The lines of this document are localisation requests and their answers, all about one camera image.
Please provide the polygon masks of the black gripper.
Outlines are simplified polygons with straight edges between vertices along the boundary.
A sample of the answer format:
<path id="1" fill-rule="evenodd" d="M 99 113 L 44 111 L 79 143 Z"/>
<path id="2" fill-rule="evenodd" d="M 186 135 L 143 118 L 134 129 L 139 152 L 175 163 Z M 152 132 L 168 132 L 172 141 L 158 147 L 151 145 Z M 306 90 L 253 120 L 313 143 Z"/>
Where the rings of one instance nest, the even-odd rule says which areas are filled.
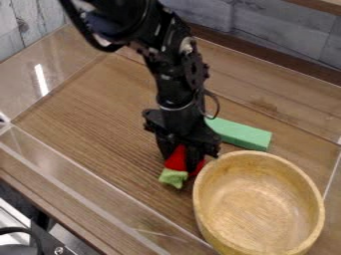
<path id="1" fill-rule="evenodd" d="M 168 159 L 181 144 L 185 147 L 185 166 L 189 173 L 198 173 L 205 156 L 218 156 L 221 138 L 203 119 L 203 104 L 190 103 L 179 109 L 146 109 L 144 129 L 156 136 L 163 159 Z"/>

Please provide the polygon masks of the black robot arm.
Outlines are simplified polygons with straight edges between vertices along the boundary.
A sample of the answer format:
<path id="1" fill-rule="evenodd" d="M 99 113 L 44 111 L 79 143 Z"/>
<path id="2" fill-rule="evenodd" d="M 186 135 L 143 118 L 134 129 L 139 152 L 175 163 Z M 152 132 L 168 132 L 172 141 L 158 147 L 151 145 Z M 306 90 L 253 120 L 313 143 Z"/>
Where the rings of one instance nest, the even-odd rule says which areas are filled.
<path id="1" fill-rule="evenodd" d="M 189 173 L 217 156 L 221 138 L 205 123 L 209 65 L 186 22 L 160 0 L 59 0 L 90 45 L 107 53 L 124 47 L 143 57 L 156 81 L 158 107 L 143 111 L 166 162 Z"/>

